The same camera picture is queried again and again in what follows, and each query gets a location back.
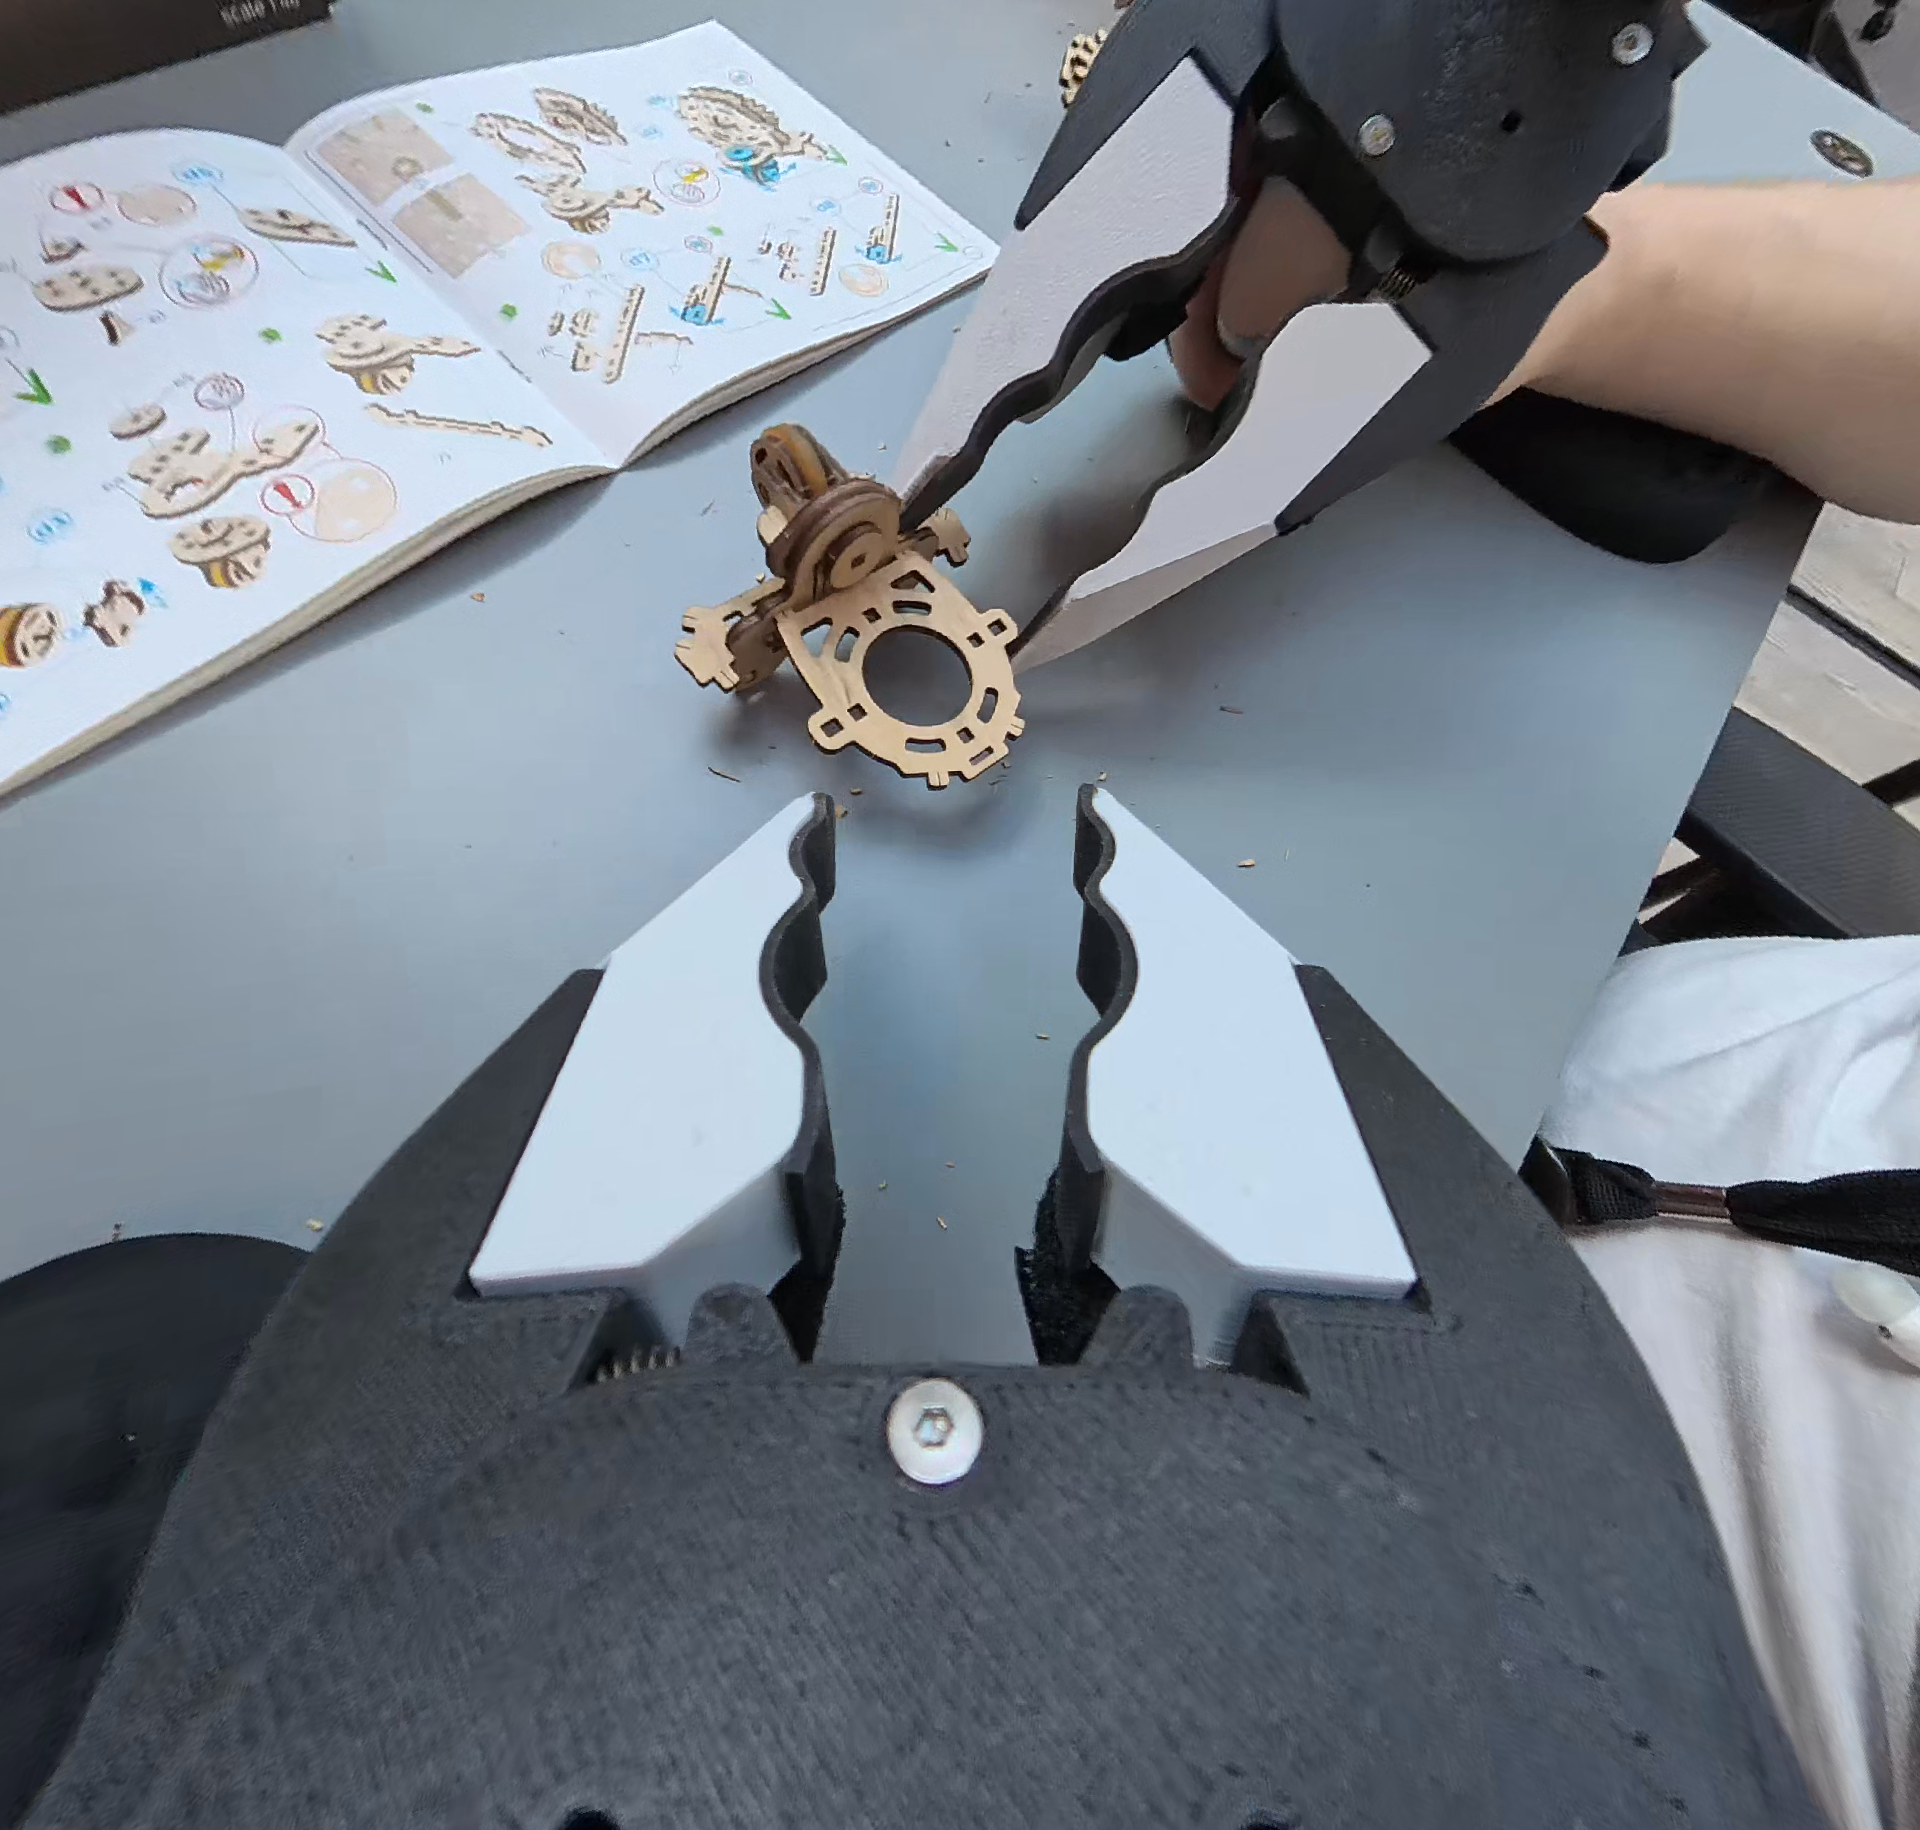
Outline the wooden plywood model assembly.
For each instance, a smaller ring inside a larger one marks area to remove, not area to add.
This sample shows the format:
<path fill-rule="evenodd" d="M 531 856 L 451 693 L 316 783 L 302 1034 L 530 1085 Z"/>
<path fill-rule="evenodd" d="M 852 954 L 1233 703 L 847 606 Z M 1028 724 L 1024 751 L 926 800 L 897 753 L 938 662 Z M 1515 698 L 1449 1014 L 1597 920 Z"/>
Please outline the wooden plywood model assembly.
<path fill-rule="evenodd" d="M 846 471 L 804 426 L 761 431 L 747 456 L 764 570 L 743 593 L 683 612 L 674 645 L 683 673 L 732 695 L 791 664 L 813 700 L 808 736 L 820 753 L 852 748 L 932 790 L 1005 762 L 1024 734 L 1015 622 L 977 609 L 938 570 L 968 560 L 959 518 L 940 509 L 905 527 L 892 489 Z M 965 668 L 965 696 L 950 717 L 910 723 L 871 691 L 876 646 L 905 634 Z"/>

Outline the open instruction booklet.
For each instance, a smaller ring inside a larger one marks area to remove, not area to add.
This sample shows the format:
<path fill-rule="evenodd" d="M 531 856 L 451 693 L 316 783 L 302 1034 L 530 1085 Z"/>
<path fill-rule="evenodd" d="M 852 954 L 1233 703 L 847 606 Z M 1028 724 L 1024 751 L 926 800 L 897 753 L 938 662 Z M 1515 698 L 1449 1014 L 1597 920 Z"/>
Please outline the open instruction booklet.
<path fill-rule="evenodd" d="M 4 795 L 993 260 L 713 20 L 4 165 Z"/>

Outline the person's right hand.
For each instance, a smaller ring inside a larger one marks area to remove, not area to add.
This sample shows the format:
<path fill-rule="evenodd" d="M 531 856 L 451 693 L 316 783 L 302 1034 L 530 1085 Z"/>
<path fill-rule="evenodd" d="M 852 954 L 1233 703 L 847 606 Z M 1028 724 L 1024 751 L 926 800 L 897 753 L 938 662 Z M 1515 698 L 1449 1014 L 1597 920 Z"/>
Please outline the person's right hand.
<path fill-rule="evenodd" d="M 1351 259 L 1286 178 L 1270 177 L 1203 275 L 1165 355 L 1186 400 L 1215 413 L 1241 369 L 1307 307 L 1341 299 Z"/>

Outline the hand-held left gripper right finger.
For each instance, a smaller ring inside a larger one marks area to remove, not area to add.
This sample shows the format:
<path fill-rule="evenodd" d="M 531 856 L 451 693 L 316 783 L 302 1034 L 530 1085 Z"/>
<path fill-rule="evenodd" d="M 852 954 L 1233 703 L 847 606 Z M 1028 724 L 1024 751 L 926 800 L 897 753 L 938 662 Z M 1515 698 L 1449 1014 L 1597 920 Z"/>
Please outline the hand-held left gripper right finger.
<path fill-rule="evenodd" d="M 1120 1290 L 1171 1293 L 1215 1367 L 1263 1293 L 1414 1297 L 1295 959 L 1103 787 L 1075 795 L 1072 885 L 1093 1025 L 1025 1251 L 1035 1360 L 1077 1363 Z"/>

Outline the white plastic clip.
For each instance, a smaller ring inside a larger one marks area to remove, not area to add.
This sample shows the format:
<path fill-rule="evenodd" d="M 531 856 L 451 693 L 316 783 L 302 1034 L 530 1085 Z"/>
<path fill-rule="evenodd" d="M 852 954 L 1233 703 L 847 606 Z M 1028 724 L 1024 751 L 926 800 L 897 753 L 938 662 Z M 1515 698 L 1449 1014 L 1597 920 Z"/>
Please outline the white plastic clip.
<path fill-rule="evenodd" d="M 1832 1290 L 1888 1354 L 1918 1370 L 1918 1284 L 1911 1277 L 1871 1262 L 1837 1260 Z"/>

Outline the person's black trousers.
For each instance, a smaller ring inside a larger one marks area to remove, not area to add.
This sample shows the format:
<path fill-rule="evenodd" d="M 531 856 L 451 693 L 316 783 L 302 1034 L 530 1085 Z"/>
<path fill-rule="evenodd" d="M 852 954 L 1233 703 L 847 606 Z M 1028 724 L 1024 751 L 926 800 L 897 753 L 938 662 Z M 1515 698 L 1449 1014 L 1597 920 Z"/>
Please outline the person's black trousers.
<path fill-rule="evenodd" d="M 1 1287 L 1 1825 L 73 1739 L 212 1410 L 307 1253 L 104 1242 Z"/>

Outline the person's right forearm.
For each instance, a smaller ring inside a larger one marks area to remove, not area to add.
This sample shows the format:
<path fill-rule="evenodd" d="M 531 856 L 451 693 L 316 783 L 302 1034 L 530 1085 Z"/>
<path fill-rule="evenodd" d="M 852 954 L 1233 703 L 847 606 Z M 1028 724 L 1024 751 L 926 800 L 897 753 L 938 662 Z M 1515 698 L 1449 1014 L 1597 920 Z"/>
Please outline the person's right forearm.
<path fill-rule="evenodd" d="M 1918 523 L 1918 181 L 1652 185 L 1591 213 L 1605 250 L 1520 389 L 1764 460 L 1827 504 Z"/>

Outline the black office chair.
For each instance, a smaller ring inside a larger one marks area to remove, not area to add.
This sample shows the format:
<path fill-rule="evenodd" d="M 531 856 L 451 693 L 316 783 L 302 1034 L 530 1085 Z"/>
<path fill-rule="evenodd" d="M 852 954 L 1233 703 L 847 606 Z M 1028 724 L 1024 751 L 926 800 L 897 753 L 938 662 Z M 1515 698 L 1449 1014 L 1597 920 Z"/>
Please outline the black office chair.
<path fill-rule="evenodd" d="M 1918 762 L 1857 785 L 1730 710 L 1679 819 L 1692 861 L 1648 885 L 1622 953 L 1710 939 L 1918 932 Z"/>

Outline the person's white shirt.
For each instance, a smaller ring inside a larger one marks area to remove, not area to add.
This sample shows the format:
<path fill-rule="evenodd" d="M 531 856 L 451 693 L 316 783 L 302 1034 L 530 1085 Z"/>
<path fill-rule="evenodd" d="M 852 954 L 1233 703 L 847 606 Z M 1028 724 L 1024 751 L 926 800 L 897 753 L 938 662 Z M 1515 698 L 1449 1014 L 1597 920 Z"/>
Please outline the person's white shirt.
<path fill-rule="evenodd" d="M 1678 1186 L 1918 1166 L 1918 940 L 1707 939 L 1624 957 L 1544 1140 Z M 1682 1437 L 1761 1679 L 1836 1826 L 1918 1823 L 1918 1376 L 1841 1258 L 1652 1219 L 1573 1235 Z"/>

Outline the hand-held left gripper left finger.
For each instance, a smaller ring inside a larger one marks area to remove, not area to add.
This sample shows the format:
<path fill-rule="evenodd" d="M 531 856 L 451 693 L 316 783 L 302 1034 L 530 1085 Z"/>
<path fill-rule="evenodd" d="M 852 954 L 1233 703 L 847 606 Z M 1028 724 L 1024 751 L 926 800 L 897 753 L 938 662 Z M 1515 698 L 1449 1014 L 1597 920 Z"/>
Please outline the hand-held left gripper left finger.
<path fill-rule="evenodd" d="M 468 1268 L 482 1297 L 623 1290 L 683 1331 L 718 1287 L 815 1331 L 837 1181 L 804 1014 L 826 984 L 836 888 L 826 792 L 794 799 L 629 934 Z"/>

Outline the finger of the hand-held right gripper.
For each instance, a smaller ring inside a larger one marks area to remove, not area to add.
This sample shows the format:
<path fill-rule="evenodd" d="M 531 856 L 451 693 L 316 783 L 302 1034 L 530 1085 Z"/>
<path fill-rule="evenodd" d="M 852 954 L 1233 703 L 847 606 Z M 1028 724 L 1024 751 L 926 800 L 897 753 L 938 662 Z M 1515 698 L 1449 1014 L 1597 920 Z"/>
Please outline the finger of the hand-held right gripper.
<path fill-rule="evenodd" d="M 1212 450 L 1155 486 L 1125 545 L 1019 634 L 1018 668 L 1120 630 L 1272 540 L 1286 506 L 1429 358 L 1396 307 L 1302 308 L 1259 355 L 1250 396 Z"/>
<path fill-rule="evenodd" d="M 1243 99 L 1181 58 L 996 259 L 897 463 L 900 523 L 950 506 L 1010 428 L 1057 406 L 1129 318 L 1189 297 L 1243 218 Z"/>

